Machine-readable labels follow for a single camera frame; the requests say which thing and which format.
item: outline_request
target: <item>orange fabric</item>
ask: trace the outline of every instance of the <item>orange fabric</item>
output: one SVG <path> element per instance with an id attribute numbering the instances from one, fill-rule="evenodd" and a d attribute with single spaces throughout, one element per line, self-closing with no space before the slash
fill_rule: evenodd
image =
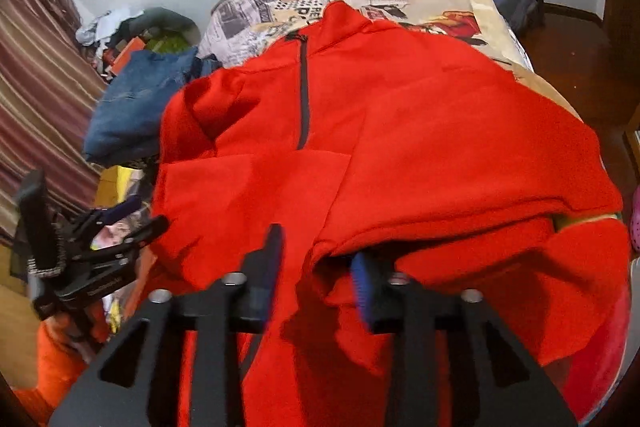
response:
<path id="1" fill-rule="evenodd" d="M 549 216 L 622 207 L 594 133 L 453 38 L 341 2 L 301 33 L 307 140 L 298 40 L 192 82 L 162 121 L 154 211 L 171 226 L 142 296 L 206 288 L 285 230 L 247 424 L 382 424 L 389 339 L 359 320 L 342 256 L 389 241 L 420 242 L 399 267 L 421 282 L 482 289 L 540 363 L 584 347 L 626 283 L 625 227 L 556 233 Z"/>
<path id="2" fill-rule="evenodd" d="M 53 341 L 44 324 L 41 324 L 38 330 L 37 349 L 37 387 L 16 390 L 15 394 L 29 415 L 37 423 L 45 424 L 84 371 L 86 364 L 79 355 L 66 351 Z"/>

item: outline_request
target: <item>black zipper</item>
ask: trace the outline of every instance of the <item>black zipper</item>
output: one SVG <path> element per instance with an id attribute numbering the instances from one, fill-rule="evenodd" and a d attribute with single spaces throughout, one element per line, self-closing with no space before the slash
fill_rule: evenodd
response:
<path id="1" fill-rule="evenodd" d="M 300 139 L 297 150 L 306 145 L 309 138 L 309 79 L 306 65 L 306 35 L 300 35 L 297 31 L 291 32 L 285 37 L 287 41 L 300 41 Z"/>

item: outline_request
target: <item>yellow object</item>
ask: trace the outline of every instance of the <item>yellow object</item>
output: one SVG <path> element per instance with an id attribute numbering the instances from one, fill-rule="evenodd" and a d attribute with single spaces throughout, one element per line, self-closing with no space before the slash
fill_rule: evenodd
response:
<path id="1" fill-rule="evenodd" d="M 116 180 L 116 190 L 118 192 L 118 202 L 124 201 L 127 196 L 127 185 L 129 185 L 129 179 L 133 169 L 127 169 L 126 167 L 118 167 L 118 178 Z"/>
<path id="2" fill-rule="evenodd" d="M 120 326 L 122 325 L 122 308 L 120 306 L 120 300 L 117 297 L 113 299 L 106 318 L 111 334 L 115 335 L 120 331 Z"/>
<path id="3" fill-rule="evenodd" d="M 118 180 L 118 168 L 105 169 L 100 174 L 100 182 L 95 192 L 94 207 L 109 208 L 118 203 L 118 190 L 116 181 Z"/>

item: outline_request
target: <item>pink object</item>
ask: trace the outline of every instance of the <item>pink object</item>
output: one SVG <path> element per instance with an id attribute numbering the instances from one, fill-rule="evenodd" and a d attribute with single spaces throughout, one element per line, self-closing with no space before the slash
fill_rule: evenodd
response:
<path id="1" fill-rule="evenodd" d="M 636 188 L 634 192 L 634 210 L 631 214 L 631 223 L 629 223 L 629 235 L 634 250 L 640 253 L 640 187 Z"/>

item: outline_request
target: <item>zipper pull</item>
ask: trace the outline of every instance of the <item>zipper pull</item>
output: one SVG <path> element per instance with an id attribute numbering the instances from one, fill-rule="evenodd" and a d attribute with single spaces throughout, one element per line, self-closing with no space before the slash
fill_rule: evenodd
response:
<path id="1" fill-rule="evenodd" d="M 306 35 L 300 35 L 300 30 L 293 30 L 285 35 L 286 41 L 300 41 L 306 42 Z"/>

